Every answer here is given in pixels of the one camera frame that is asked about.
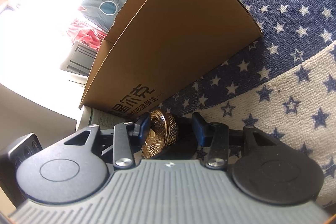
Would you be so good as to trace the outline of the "white green-label canister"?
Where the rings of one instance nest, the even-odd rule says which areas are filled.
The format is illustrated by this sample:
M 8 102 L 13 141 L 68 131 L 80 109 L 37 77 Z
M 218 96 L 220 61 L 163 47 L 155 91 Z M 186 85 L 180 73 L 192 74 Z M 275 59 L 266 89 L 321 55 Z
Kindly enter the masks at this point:
M 85 128 L 91 124 L 97 124 L 102 130 L 114 129 L 114 126 L 123 123 L 126 119 L 93 109 L 88 106 L 82 106 L 81 113 L 76 122 L 76 131 Z

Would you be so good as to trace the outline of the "red hanging cloth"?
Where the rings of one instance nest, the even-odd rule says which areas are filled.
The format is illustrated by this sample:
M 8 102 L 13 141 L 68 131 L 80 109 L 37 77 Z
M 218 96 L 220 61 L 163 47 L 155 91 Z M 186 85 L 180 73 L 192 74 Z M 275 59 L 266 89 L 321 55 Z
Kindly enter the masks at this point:
M 67 31 L 72 43 L 79 42 L 94 50 L 99 50 L 102 40 L 107 33 L 98 28 L 96 25 L 74 20 Z

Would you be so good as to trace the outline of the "gold-lidded black jar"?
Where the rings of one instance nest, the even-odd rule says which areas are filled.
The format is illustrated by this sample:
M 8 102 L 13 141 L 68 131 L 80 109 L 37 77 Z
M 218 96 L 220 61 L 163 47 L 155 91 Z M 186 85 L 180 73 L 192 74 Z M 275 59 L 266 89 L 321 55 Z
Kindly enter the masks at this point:
M 141 147 L 144 159 L 191 159 L 198 147 L 191 119 L 154 110 L 149 113 L 149 132 Z

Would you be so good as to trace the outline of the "star-patterned sofa cover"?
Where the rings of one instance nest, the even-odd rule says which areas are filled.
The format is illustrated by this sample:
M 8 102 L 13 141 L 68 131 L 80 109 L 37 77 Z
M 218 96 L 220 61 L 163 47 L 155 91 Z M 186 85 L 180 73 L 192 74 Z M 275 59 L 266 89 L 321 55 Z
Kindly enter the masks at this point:
M 335 0 L 240 0 L 262 37 L 160 108 L 255 126 L 312 158 L 335 203 Z

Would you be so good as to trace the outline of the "brown cardboard box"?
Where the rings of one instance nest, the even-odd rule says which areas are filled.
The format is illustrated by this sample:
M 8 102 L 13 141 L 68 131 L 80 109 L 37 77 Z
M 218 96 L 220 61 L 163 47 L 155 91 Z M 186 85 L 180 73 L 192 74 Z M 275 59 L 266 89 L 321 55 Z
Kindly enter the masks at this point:
M 140 116 L 261 34 L 240 0 L 127 0 L 101 43 L 80 104 Z

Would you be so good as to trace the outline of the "dark grey panel heater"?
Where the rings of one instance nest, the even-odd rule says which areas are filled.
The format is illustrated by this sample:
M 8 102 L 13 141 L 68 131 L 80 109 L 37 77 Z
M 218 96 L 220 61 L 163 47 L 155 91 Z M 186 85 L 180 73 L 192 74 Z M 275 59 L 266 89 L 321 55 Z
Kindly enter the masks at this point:
M 96 55 L 97 50 L 81 42 L 74 42 L 69 55 L 60 65 L 60 69 L 88 77 Z

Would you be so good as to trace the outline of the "black speaker box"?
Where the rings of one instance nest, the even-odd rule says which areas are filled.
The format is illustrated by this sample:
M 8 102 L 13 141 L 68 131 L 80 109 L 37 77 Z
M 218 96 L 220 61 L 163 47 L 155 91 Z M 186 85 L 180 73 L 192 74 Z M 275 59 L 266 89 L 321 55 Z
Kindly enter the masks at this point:
M 22 162 L 41 150 L 42 146 L 34 133 L 21 136 L 1 149 L 1 188 L 15 207 L 26 199 L 16 180 L 17 169 Z

